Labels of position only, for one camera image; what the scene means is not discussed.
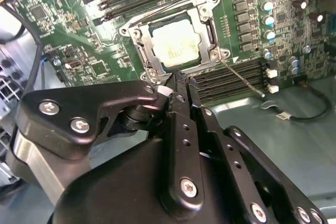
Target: motherboard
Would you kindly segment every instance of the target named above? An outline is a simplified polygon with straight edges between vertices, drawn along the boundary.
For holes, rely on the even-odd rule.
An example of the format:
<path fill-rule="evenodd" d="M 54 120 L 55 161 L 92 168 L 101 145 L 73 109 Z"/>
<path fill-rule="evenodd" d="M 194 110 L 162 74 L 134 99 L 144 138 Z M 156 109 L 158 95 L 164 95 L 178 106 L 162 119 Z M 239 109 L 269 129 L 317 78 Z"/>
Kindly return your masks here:
<path fill-rule="evenodd" d="M 14 3 L 68 87 L 136 79 L 157 85 L 179 69 L 201 83 L 205 102 L 214 102 L 248 94 L 223 61 L 271 93 L 298 74 L 314 80 L 334 71 L 324 49 L 330 15 L 318 0 Z"/>

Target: wire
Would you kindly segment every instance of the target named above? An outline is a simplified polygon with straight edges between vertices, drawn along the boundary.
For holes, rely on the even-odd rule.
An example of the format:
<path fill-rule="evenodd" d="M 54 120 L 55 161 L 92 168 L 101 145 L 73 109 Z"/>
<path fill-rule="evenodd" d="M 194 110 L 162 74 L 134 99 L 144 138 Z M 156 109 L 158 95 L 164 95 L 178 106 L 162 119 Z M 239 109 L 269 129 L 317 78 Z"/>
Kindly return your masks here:
<path fill-rule="evenodd" d="M 24 27 L 24 25 L 21 25 L 20 30 L 17 32 L 17 34 L 15 36 L 13 36 L 10 39 L 0 39 L 0 44 L 4 45 L 4 44 L 9 43 L 11 41 L 17 40 L 18 38 L 20 38 L 22 36 L 22 34 L 24 33 L 25 30 L 26 30 L 26 28 Z"/>
<path fill-rule="evenodd" d="M 328 97 L 325 94 L 323 94 L 322 92 L 314 89 L 312 86 L 309 86 L 304 81 L 303 82 L 299 82 L 298 86 L 304 88 L 305 90 L 307 90 L 310 93 L 312 93 L 315 97 L 317 97 L 320 100 L 322 100 L 323 103 L 324 103 L 324 105 L 325 105 L 324 110 L 321 113 L 319 113 L 319 114 L 317 114 L 315 116 L 311 116 L 311 117 L 308 117 L 308 118 L 299 118 L 297 116 L 291 115 L 290 113 L 288 113 L 288 112 L 280 109 L 277 106 L 270 107 L 271 109 L 273 109 L 277 113 L 277 117 L 282 118 L 284 120 L 285 119 L 289 119 L 289 120 L 295 121 L 295 122 L 307 123 L 307 122 L 315 121 L 316 119 L 320 119 L 320 118 L 328 115 L 332 111 L 332 109 L 333 109 L 332 104 L 331 104 L 330 100 L 328 99 Z"/>
<path fill-rule="evenodd" d="M 18 21 L 21 22 L 21 24 L 28 30 L 28 32 L 30 32 L 31 36 L 34 39 L 34 42 L 36 44 L 36 53 L 35 53 L 35 58 L 33 61 L 33 66 L 31 67 L 31 71 L 28 77 L 28 81 L 27 81 L 27 86 L 23 92 L 24 96 L 25 94 L 33 91 L 34 89 L 34 84 L 36 82 L 36 78 L 38 75 L 38 70 L 40 67 L 40 62 L 42 59 L 42 51 L 43 51 L 43 47 L 42 47 L 42 43 L 40 40 L 40 37 L 37 35 L 37 33 L 34 31 L 34 29 L 30 26 L 30 24 L 23 18 L 21 17 L 20 14 L 18 14 L 17 12 L 15 12 L 12 8 L 10 8 L 8 5 L 6 4 L 2 4 L 1 5 L 6 11 L 8 11 L 10 14 L 12 14 Z"/>

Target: white connector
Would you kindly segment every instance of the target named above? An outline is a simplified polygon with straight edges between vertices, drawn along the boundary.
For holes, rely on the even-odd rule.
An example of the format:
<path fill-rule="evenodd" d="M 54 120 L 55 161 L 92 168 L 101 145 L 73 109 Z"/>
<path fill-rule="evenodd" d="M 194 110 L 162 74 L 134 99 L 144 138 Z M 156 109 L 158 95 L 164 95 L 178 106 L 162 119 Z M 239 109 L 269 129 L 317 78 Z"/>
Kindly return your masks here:
<path fill-rule="evenodd" d="M 269 79 L 272 79 L 278 76 L 278 70 L 268 68 L 266 69 L 266 74 Z"/>
<path fill-rule="evenodd" d="M 274 94 L 276 92 L 279 92 L 279 86 L 278 85 L 267 85 L 267 89 L 271 94 Z"/>

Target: robotic arm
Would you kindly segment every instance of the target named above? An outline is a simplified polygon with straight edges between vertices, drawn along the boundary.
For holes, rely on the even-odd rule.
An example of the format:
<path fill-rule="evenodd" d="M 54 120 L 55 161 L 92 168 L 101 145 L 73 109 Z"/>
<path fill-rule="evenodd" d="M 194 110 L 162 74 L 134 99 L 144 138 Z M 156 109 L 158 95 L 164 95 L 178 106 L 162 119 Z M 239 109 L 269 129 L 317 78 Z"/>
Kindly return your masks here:
<path fill-rule="evenodd" d="M 241 129 L 220 127 L 180 72 L 157 90 L 35 91 L 17 118 L 7 162 L 55 204 L 50 223 L 327 223 Z M 90 168 L 93 145 L 137 130 L 149 139 Z"/>

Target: cpu socket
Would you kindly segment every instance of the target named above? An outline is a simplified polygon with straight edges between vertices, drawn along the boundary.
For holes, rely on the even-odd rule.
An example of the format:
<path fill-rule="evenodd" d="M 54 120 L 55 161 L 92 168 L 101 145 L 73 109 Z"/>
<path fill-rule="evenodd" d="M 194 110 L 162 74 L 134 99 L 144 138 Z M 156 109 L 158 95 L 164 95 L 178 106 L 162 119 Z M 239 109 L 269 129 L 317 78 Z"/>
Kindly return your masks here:
<path fill-rule="evenodd" d="M 220 63 L 212 10 L 220 0 L 181 0 L 134 16 L 119 29 L 143 63 L 142 80 L 165 82 L 178 69 L 198 72 Z"/>

